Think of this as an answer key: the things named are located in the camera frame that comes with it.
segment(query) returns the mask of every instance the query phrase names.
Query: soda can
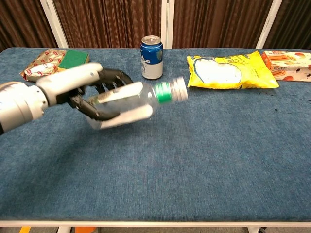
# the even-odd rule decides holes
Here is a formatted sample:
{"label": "soda can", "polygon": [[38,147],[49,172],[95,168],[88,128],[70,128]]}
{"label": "soda can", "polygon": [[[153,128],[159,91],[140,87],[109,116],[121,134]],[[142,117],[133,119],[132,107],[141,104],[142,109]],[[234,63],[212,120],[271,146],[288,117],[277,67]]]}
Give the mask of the soda can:
{"label": "soda can", "polygon": [[141,74],[146,79],[158,79],[163,74],[163,44],[161,38],[148,35],[140,44]]}

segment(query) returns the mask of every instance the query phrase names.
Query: cardboard box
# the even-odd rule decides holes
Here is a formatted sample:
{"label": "cardboard box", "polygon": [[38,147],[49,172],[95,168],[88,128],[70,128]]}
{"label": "cardboard box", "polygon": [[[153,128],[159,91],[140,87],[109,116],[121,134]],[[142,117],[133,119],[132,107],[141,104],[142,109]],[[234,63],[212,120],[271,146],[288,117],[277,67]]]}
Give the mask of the cardboard box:
{"label": "cardboard box", "polygon": [[265,51],[261,57],[276,80],[311,82],[311,53]]}

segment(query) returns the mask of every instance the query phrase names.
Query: green bottle label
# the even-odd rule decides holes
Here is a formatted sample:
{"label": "green bottle label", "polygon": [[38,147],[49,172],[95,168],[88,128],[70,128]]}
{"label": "green bottle label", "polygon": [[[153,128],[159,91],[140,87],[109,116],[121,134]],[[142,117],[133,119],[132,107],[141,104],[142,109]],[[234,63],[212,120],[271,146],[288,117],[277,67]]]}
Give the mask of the green bottle label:
{"label": "green bottle label", "polygon": [[159,101],[159,103],[165,103],[172,101],[172,93],[171,93],[171,87],[170,83],[168,82],[162,82],[159,84],[156,84],[154,87],[155,95]]}

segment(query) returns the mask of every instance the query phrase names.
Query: can lid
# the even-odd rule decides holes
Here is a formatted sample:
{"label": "can lid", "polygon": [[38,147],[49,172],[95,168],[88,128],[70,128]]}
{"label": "can lid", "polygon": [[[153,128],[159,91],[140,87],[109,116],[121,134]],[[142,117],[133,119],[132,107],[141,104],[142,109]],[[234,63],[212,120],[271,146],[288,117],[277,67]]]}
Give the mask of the can lid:
{"label": "can lid", "polygon": [[146,45],[156,45],[161,42],[161,38],[156,35],[148,35],[143,37],[141,41]]}

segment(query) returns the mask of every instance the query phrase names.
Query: table edge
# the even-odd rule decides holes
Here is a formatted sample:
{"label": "table edge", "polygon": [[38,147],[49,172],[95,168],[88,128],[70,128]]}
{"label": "table edge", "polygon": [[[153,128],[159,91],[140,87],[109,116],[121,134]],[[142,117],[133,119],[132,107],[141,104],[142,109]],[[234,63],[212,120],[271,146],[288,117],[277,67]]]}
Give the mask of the table edge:
{"label": "table edge", "polygon": [[0,227],[311,227],[311,222],[0,221]]}

